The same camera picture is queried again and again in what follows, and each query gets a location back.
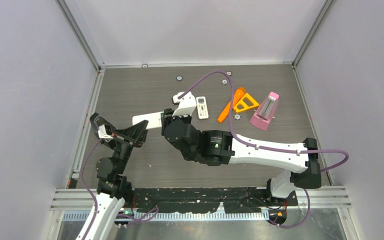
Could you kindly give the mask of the white beige remote control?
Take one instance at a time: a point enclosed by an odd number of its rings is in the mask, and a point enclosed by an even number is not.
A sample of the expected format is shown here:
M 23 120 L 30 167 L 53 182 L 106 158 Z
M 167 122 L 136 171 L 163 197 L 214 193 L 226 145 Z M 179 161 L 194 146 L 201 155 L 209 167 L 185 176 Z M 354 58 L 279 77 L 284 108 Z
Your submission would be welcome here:
M 204 96 L 196 98 L 197 115 L 200 120 L 206 120 L 209 118 L 207 100 Z

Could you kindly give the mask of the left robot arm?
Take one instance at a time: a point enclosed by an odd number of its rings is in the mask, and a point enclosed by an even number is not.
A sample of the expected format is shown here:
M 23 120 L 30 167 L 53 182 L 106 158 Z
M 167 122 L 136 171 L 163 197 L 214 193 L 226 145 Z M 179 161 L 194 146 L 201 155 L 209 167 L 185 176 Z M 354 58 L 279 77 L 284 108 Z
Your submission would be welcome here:
M 133 149 L 145 143 L 149 122 L 142 120 L 128 128 L 118 129 L 97 113 L 89 120 L 98 144 L 110 148 L 113 154 L 96 163 L 98 185 L 96 193 L 86 189 L 93 205 L 77 239 L 102 240 L 108 235 L 109 226 L 121 207 L 128 207 L 133 202 L 132 184 L 123 172 Z

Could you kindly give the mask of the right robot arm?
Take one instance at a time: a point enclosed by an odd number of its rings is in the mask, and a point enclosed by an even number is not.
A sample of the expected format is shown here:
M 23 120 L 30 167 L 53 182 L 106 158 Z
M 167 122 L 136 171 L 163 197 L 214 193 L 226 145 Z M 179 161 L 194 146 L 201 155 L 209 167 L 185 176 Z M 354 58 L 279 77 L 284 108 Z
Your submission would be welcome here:
M 277 177 L 266 183 L 264 197 L 271 205 L 279 205 L 297 188 L 318 189 L 322 186 L 321 167 L 315 151 L 317 141 L 306 138 L 296 144 L 268 142 L 271 148 L 261 149 L 252 139 L 237 140 L 229 131 L 200 131 L 191 124 L 191 116 L 175 116 L 167 108 L 161 114 L 161 134 L 186 161 L 208 166 L 256 164 L 282 168 Z

